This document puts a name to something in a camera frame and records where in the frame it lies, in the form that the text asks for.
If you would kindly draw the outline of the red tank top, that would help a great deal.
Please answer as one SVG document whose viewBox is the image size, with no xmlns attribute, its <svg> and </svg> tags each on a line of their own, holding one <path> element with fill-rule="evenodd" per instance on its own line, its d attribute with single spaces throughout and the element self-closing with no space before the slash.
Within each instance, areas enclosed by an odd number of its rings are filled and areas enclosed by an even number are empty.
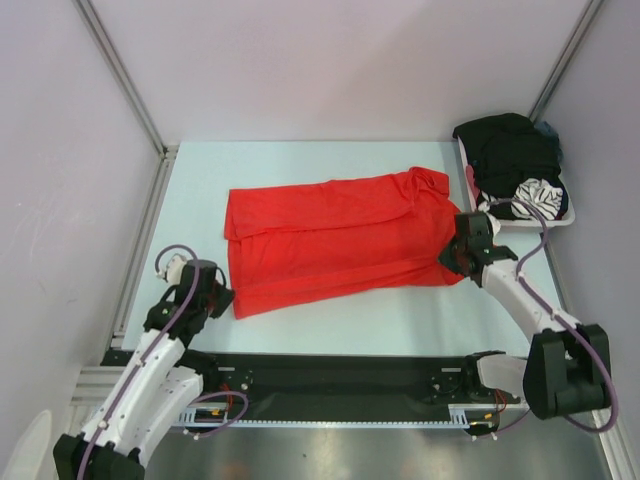
<svg viewBox="0 0 640 480">
<path fill-rule="evenodd" d="M 448 175 L 423 167 L 232 189 L 224 237 L 234 314 L 244 319 L 379 288 L 455 285 L 461 275 L 438 257 L 458 211 Z"/>
</svg>

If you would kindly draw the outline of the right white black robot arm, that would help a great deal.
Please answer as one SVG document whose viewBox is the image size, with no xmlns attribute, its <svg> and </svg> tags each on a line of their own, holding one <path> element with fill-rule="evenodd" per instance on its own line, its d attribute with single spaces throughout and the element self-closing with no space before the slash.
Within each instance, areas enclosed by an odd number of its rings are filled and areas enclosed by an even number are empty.
<svg viewBox="0 0 640 480">
<path fill-rule="evenodd" d="M 499 389 L 523 398 L 541 420 L 572 421 L 578 413 L 607 409 L 609 419 L 598 432 L 616 424 L 619 400 L 607 333 L 553 307 L 527 280 L 525 261 L 509 247 L 495 244 L 486 213 L 456 215 L 455 234 L 439 261 L 495 298 L 529 342 L 525 358 L 487 354 L 464 372 L 461 388 L 469 399 L 484 401 Z"/>
</svg>

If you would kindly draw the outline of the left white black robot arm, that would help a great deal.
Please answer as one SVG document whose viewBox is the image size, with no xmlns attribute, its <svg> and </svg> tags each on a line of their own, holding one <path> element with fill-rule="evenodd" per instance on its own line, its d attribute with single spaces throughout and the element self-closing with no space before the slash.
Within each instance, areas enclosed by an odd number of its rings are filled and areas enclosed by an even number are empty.
<svg viewBox="0 0 640 480">
<path fill-rule="evenodd" d="M 224 273 L 212 261 L 175 255 L 160 275 L 169 287 L 150 308 L 124 371 L 81 431 L 53 448 L 61 479 L 144 478 L 179 415 L 223 384 L 214 356 L 189 345 L 234 299 Z"/>
</svg>

